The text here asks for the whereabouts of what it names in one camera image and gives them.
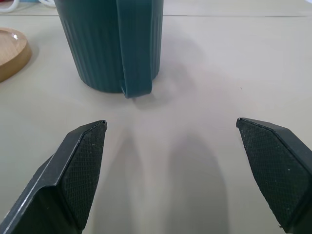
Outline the round wooden board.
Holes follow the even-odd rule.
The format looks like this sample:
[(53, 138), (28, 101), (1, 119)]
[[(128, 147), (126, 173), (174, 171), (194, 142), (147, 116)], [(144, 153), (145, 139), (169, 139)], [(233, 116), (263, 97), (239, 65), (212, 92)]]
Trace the round wooden board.
[(0, 28), (0, 82), (23, 69), (31, 57), (30, 44), (22, 32)]

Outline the dark green ribbed mug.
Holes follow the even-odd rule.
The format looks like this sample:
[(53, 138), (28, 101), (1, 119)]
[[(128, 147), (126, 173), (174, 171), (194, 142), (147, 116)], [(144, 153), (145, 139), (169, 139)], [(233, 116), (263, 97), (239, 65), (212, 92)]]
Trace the dark green ribbed mug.
[(151, 93), (164, 0), (54, 0), (80, 79), (106, 93)]

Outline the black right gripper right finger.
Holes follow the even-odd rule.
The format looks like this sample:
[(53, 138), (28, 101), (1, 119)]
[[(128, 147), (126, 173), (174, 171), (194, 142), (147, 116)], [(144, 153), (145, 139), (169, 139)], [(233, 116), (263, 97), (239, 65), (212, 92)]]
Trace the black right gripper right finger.
[(288, 128), (238, 118), (253, 177), (287, 234), (312, 234), (312, 150)]

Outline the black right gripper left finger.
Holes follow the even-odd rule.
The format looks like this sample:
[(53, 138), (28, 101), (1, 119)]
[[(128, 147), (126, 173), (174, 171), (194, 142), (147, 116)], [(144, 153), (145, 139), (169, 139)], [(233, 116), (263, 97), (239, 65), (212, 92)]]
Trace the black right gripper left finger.
[(107, 122), (69, 132), (0, 223), (0, 234), (82, 234), (98, 186)]

